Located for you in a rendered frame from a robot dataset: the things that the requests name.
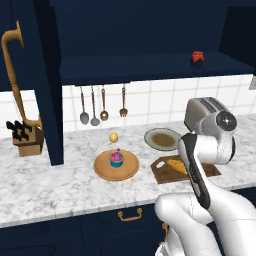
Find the grey hanging spoon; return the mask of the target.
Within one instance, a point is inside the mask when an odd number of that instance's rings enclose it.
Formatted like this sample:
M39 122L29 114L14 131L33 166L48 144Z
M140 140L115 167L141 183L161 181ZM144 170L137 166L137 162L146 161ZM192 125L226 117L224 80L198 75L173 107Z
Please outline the grey hanging spoon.
M85 112L84 94L83 94L82 86L80 86L80 91L81 91L81 102L82 102L82 113L80 114L80 121L82 124L86 125L89 122L89 114Z

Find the silver toaster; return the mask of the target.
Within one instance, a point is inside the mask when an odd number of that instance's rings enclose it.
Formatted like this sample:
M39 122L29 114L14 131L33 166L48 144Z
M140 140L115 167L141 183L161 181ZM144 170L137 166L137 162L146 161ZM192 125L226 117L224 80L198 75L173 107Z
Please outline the silver toaster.
M184 124L189 131L193 131L198 121L228 108L214 97L191 98L186 107Z

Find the dark blue open cabinet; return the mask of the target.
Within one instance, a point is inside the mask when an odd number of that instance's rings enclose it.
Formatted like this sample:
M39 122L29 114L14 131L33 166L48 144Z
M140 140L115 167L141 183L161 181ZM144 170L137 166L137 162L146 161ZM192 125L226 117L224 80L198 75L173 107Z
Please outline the dark blue open cabinet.
M50 0L64 85L250 74L256 0ZM193 51L204 63L193 65Z

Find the brown hanging wooden spoon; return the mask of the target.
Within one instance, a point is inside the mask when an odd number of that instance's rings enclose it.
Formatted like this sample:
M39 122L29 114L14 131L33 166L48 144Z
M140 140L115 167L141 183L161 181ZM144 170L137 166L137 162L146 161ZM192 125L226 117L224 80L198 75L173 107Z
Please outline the brown hanging wooden spoon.
M105 89L101 89L101 95L102 95L102 106L105 106ZM102 121L107 121L109 117L108 112L105 109L102 109L100 113L100 118Z

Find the blue and pink cupcake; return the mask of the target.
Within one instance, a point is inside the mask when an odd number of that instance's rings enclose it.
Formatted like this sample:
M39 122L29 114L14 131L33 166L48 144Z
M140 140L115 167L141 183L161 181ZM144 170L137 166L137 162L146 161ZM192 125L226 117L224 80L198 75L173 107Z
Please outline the blue and pink cupcake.
M124 157L121 154L121 150L117 148L115 151L109 152L110 166L113 168L119 168L123 165Z

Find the dark blue wall cabinet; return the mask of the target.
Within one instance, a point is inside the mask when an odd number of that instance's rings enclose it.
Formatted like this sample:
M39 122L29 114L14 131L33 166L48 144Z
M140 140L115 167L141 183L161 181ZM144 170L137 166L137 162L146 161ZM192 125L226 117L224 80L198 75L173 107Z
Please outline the dark blue wall cabinet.
M2 35L16 28L16 21L21 21L15 10L14 0L0 0L0 92L11 90L1 45ZM33 90L29 78L28 62L25 49L18 40L8 43L8 50L17 75L18 86L21 90Z

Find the round wooden plate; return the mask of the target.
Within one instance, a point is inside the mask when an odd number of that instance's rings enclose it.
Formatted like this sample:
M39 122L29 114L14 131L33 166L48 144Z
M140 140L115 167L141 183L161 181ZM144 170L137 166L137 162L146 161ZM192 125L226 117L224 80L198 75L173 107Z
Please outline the round wooden plate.
M139 169L138 158L130 151L121 150L124 161L121 167L112 167L109 160L109 150L99 154L94 160L94 171L103 179L122 181L129 179Z

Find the dark blue open cabinet door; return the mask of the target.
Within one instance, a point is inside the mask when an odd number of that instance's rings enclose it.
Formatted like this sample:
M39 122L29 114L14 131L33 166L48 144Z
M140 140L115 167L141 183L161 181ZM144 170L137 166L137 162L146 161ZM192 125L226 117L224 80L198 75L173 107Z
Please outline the dark blue open cabinet door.
M55 9L50 0L34 0L45 78L36 90L48 154L52 166L64 163L61 52Z

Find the brown hanging fork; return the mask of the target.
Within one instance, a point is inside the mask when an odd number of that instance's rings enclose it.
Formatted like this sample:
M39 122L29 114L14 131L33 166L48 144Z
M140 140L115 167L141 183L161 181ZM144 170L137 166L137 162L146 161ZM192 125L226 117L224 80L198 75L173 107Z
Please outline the brown hanging fork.
M122 108L119 111L121 117L126 117L128 110L125 108L126 88L122 87Z

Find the golden croissant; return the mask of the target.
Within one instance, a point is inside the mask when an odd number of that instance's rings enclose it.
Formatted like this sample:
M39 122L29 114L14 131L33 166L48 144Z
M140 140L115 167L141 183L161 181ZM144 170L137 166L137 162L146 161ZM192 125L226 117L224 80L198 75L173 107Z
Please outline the golden croissant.
M185 165L182 161L180 160L176 160L176 159L168 159L167 160L167 163L172 167L174 168L176 171L180 172L180 173L183 173L183 174L186 174L187 171L186 171L186 168L185 168Z

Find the grey rimmed plate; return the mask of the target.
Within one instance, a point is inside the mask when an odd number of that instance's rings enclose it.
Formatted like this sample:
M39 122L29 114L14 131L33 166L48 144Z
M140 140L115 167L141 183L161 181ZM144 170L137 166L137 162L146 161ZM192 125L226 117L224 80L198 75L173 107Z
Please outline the grey rimmed plate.
M178 147L181 135L169 128L154 128L144 135L145 143L158 151L173 151Z

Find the brown wooden cutting board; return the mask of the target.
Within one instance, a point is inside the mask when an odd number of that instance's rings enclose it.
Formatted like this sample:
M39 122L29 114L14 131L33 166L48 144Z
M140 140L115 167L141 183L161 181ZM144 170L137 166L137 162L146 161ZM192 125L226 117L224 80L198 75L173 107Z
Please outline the brown wooden cutting board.
M176 159L182 161L179 155L159 157L156 161L154 161L151 164L151 169L154 173L157 183L165 184L170 182L188 180L188 174L183 174L176 171L167 163L168 159Z

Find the wooden knife block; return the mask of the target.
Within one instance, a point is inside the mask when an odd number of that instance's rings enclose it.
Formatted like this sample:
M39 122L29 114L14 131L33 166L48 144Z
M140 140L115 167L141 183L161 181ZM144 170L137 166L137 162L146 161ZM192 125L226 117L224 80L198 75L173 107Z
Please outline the wooden knife block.
M44 133L38 127L31 127L15 120L6 122L6 128L12 131L13 144L18 147L19 156L34 156L42 153Z

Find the dark blue drawer front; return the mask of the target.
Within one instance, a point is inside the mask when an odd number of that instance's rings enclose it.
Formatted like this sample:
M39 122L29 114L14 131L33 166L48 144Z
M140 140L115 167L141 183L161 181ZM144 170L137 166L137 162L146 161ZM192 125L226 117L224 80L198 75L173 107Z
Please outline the dark blue drawer front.
M142 218L122 222L123 217L137 215L142 208ZM155 256L165 231L154 210L153 204L103 211L80 218L86 256Z

